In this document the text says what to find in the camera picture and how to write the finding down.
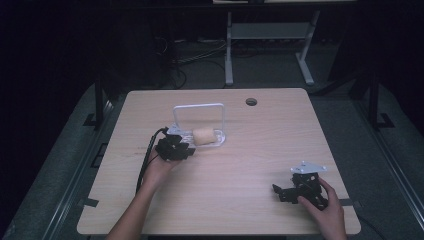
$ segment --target beige cylinder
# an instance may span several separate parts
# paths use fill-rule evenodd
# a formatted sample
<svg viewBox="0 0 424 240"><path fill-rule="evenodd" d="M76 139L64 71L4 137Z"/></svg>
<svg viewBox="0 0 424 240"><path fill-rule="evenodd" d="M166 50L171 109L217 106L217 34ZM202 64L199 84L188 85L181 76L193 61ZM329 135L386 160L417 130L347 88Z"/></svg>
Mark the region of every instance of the beige cylinder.
<svg viewBox="0 0 424 240"><path fill-rule="evenodd" d="M196 146L213 143L218 140L211 127L193 129L193 139Z"/></svg>

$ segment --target grommet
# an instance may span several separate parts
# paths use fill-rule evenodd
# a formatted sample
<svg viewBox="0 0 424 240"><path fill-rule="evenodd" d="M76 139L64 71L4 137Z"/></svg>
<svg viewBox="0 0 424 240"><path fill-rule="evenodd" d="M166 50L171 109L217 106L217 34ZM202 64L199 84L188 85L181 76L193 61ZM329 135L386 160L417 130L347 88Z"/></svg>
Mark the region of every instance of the grommet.
<svg viewBox="0 0 424 240"><path fill-rule="evenodd" d="M254 98L248 98L246 99L246 104L249 106L255 106L256 104L258 104L258 101Z"/></svg>

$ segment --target white stand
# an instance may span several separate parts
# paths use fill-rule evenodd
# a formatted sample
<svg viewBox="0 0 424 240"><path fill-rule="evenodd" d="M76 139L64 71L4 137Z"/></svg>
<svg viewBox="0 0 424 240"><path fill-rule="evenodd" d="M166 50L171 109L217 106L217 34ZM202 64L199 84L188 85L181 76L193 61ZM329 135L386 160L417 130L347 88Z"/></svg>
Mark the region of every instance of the white stand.
<svg viewBox="0 0 424 240"><path fill-rule="evenodd" d="M305 39L305 45L300 53L296 53L296 59L306 84L313 85L314 80L305 58L311 45L319 14L320 11L315 11L310 22L301 23L232 23L231 12L228 12L225 84L231 86L234 83L231 62L232 39Z"/></svg>

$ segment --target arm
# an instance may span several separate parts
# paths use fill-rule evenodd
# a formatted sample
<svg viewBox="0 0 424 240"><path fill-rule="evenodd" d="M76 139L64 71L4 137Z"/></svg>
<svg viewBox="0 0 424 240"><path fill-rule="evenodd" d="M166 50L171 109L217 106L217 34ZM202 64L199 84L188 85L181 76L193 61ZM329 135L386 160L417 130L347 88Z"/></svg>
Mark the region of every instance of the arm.
<svg viewBox="0 0 424 240"><path fill-rule="evenodd" d="M336 191L326 181L319 178L320 184L327 191L328 207L323 211L318 210L306 198L299 196L298 201L312 215L327 240L346 240L346 229L344 223L344 211L340 205Z"/></svg>
<svg viewBox="0 0 424 240"><path fill-rule="evenodd" d="M139 239L149 210L150 202L158 187L165 181L169 172L180 161L164 161L155 150L149 157L150 164L143 182L124 214L109 232L106 239Z"/></svg>

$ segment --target table top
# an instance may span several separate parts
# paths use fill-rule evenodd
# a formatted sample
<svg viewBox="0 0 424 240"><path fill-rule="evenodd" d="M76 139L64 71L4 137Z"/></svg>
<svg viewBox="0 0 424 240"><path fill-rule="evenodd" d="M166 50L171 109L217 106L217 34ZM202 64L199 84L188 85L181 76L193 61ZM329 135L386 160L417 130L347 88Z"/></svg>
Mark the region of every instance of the table top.
<svg viewBox="0 0 424 240"><path fill-rule="evenodd" d="M248 106L248 98L257 105ZM272 189L272 184L293 187L290 168L308 161L326 166L320 176L340 199L349 198L309 97L295 88L130 92L89 194L98 205L84 207L78 232L107 234L113 227L135 195L151 136L174 122L174 106L217 102L225 105L224 144L197 148L173 170L153 198L143 233L319 233L299 204L280 202ZM189 118L199 123L212 114ZM353 207L344 210L347 233L358 233Z"/></svg>

